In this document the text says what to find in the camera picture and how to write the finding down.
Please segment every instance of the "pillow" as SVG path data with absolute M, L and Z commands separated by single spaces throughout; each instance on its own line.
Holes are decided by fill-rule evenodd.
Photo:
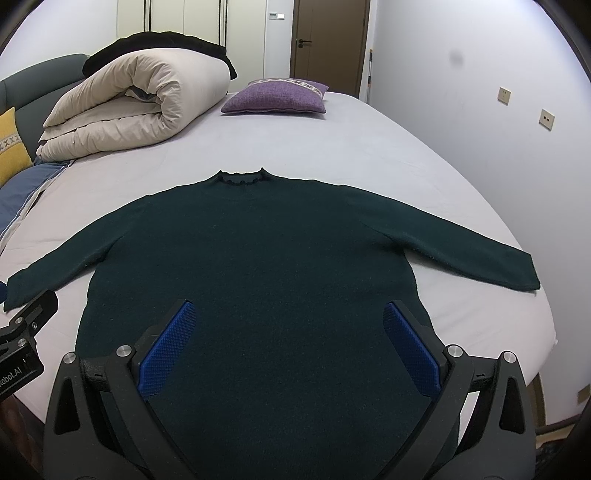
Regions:
M 33 166 L 14 122 L 14 107 L 0 115 L 0 187 L 18 172 Z
M 326 113 L 322 100 L 328 89 L 326 85 L 308 80 L 255 80 L 230 98 L 222 112 Z
M 238 77 L 226 55 L 226 47 L 177 32 L 139 32 L 127 38 L 120 38 L 88 58 L 82 67 L 82 73 L 88 78 L 120 56 L 148 48 L 184 48 L 203 53 L 226 62 L 230 70 L 230 80 Z
M 67 165 L 36 165 L 16 174 L 0 189 L 0 253 L 39 195 Z

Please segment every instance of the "purple pillow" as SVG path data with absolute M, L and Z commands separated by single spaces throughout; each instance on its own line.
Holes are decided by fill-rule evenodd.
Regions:
M 230 98 L 222 112 L 326 113 L 322 100 L 328 89 L 326 85 L 308 80 L 255 80 Z

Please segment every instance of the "dark green sweater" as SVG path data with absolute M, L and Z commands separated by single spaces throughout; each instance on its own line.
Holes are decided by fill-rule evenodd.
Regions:
M 179 298 L 199 322 L 151 404 L 203 479 L 372 479 L 423 415 L 382 326 L 430 325 L 403 249 L 540 288 L 531 257 L 347 186 L 219 173 L 110 213 L 8 281 L 5 310 L 97 265 L 76 350 L 133 344 Z

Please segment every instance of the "white bed sheet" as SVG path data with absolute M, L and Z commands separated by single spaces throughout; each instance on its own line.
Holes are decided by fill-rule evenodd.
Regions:
M 222 101 L 166 142 L 76 161 L 9 240 L 0 256 L 0 280 L 139 197 L 207 179 L 219 170 L 261 167 L 278 176 L 369 190 L 519 247 L 476 189 L 420 140 L 354 98 L 338 93 L 325 98 L 325 116 L 223 116 Z M 448 273 L 414 254 L 407 257 L 420 299 L 444 343 L 491 358 L 511 350 L 526 382 L 533 379 L 556 342 L 544 290 L 516 292 Z M 92 274 L 57 292 L 59 310 L 37 335 L 46 370 L 17 396 L 42 420 L 59 363 L 74 349 Z M 0 323 L 8 323 L 14 313 L 3 313 Z M 462 430 L 474 401 L 472 395 L 466 402 Z

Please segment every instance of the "silver screw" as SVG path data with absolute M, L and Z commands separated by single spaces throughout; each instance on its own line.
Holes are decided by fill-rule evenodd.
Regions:
M 513 352 L 505 352 L 503 353 L 503 358 L 509 362 L 510 364 L 514 364 L 517 361 L 517 357 Z
M 117 356 L 128 356 L 131 353 L 131 347 L 129 345 L 121 345 L 117 349 Z
M 461 346 L 450 345 L 449 347 L 447 347 L 447 353 L 449 353 L 451 356 L 458 358 L 464 354 L 464 350 L 462 350 Z
M 63 360 L 65 364 L 73 364 L 74 360 L 76 360 L 76 354 L 74 352 L 69 352 L 64 355 Z

